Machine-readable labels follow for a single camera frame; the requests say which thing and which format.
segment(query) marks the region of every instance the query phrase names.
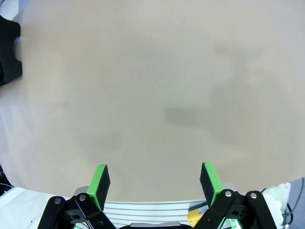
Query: yellow object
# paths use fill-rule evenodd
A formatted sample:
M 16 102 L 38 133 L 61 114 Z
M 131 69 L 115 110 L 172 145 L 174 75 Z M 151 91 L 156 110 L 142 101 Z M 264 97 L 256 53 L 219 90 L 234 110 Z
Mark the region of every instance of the yellow object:
M 200 220 L 202 214 L 199 213 L 200 208 L 196 208 L 187 213 L 187 221 L 192 227 L 194 227 L 197 222 Z

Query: white table surface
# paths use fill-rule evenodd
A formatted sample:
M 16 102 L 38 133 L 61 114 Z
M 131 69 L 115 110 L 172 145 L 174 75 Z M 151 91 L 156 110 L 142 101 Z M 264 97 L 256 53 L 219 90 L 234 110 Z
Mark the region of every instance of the white table surface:
M 305 2 L 33 0 L 23 77 L 0 88 L 13 185 L 108 200 L 203 198 L 212 161 L 240 192 L 305 175 Z

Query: white surface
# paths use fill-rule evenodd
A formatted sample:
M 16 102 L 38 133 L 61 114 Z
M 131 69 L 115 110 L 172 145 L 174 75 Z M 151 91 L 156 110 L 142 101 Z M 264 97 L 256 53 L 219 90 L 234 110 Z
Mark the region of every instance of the white surface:
M 0 88 L 11 183 L 70 196 L 108 164 L 108 200 L 202 198 L 305 175 L 305 2 L 34 0 L 23 78 Z
M 19 0 L 6 0 L 0 5 L 0 15 L 12 20 L 19 11 Z

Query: wire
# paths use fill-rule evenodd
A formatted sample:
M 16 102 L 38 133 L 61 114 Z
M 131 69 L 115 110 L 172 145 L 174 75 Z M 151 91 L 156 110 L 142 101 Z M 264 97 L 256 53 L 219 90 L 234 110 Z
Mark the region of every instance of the wire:
M 226 219 L 227 219 L 227 218 L 224 218 L 224 220 L 223 220 L 223 222 L 222 222 L 222 224 L 221 224 L 221 226 L 220 226 L 220 228 L 219 228 L 219 229 L 221 229 L 221 228 L 223 227 L 224 222 L 226 221 Z
M 290 207 L 289 203 L 287 203 L 287 208 L 288 208 L 289 213 L 290 213 L 290 221 L 287 224 L 290 225 L 292 223 L 292 221 L 294 221 L 294 215 L 292 213 L 292 210 L 291 210 L 291 207 Z
M 85 226 L 86 228 L 89 229 L 88 225 L 86 225 L 86 224 L 84 224 L 84 223 L 80 223 L 80 224 L 82 224 L 83 226 Z
M 0 183 L 0 185 L 4 185 L 4 186 L 7 186 L 7 187 L 14 187 L 14 186 L 3 184 L 3 183 Z
M 299 203 L 299 200 L 300 200 L 301 195 L 302 195 L 302 193 L 303 193 L 303 189 L 304 189 L 304 177 L 302 178 L 302 186 L 301 186 L 300 194 L 299 194 L 298 198 L 296 199 L 295 206 L 294 206 L 293 209 L 290 211 L 290 214 L 293 213 L 293 211 L 295 210 L 297 204 Z
M 289 221 L 289 223 L 287 223 L 288 225 L 290 225 L 290 224 L 294 221 L 294 214 L 293 214 L 293 212 L 294 212 L 294 210 L 295 210 L 297 204 L 299 203 L 299 200 L 300 200 L 301 195 L 302 195 L 302 193 L 303 193 L 303 189 L 304 189 L 304 177 L 302 178 L 302 185 L 301 185 L 300 193 L 299 193 L 299 196 L 298 196 L 297 199 L 296 199 L 296 202 L 295 202 L 294 207 L 291 209 L 289 203 L 287 203 L 287 208 L 288 208 L 288 210 L 289 210 L 289 213 L 286 213 L 286 210 L 285 210 L 285 212 L 284 212 L 284 214 L 283 214 L 283 217 L 284 217 L 283 229 L 286 228 L 286 218 L 287 218 L 288 216 L 290 216 L 290 221 Z

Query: cable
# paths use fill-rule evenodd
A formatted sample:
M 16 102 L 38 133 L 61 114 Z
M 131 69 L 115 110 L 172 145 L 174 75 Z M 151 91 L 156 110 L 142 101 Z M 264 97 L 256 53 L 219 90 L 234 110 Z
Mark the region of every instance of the cable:
M 222 224 L 221 224 L 221 226 L 220 226 L 220 228 L 219 228 L 219 229 L 221 229 L 221 228 L 223 227 L 224 222 L 226 221 L 226 219 L 227 219 L 227 218 L 224 218 L 224 220 L 223 220 L 223 222 L 222 222 Z
M 4 186 L 7 186 L 7 187 L 14 187 L 14 186 L 3 184 L 3 183 L 0 183 L 0 185 L 4 185 Z
M 289 203 L 287 203 L 287 208 L 288 208 L 288 210 L 289 210 L 289 213 L 286 213 L 286 210 L 285 210 L 285 212 L 284 212 L 284 214 L 283 214 L 283 217 L 284 217 L 283 229 L 286 228 L 286 218 L 287 218 L 288 216 L 290 216 L 290 221 L 289 221 L 289 223 L 287 223 L 288 225 L 290 225 L 290 224 L 294 221 L 294 214 L 293 214 L 293 212 L 294 212 L 294 210 L 295 210 L 297 204 L 299 203 L 299 200 L 300 200 L 300 198 L 301 198 L 303 189 L 304 189 L 304 177 L 302 178 L 302 186 L 301 186 L 301 189 L 300 189 L 299 196 L 298 196 L 297 199 L 296 199 L 296 202 L 295 202 L 294 207 L 291 209 Z
M 82 224 L 83 226 L 85 226 L 86 228 L 89 229 L 88 225 L 86 225 L 86 224 L 84 224 L 84 223 L 80 223 L 80 224 Z
M 290 211 L 290 214 L 293 213 L 293 211 L 295 210 L 297 204 L 299 203 L 299 200 L 300 200 L 301 195 L 302 195 L 302 193 L 303 193 L 303 189 L 304 189 L 304 177 L 302 178 L 302 186 L 301 186 L 300 194 L 299 194 L 298 198 L 296 199 L 295 206 L 294 206 L 293 209 Z
M 287 208 L 288 208 L 289 213 L 290 213 L 290 221 L 287 224 L 290 225 L 292 223 L 292 221 L 294 221 L 294 214 L 292 213 L 292 210 L 291 210 L 291 207 L 290 207 L 289 203 L 287 203 Z

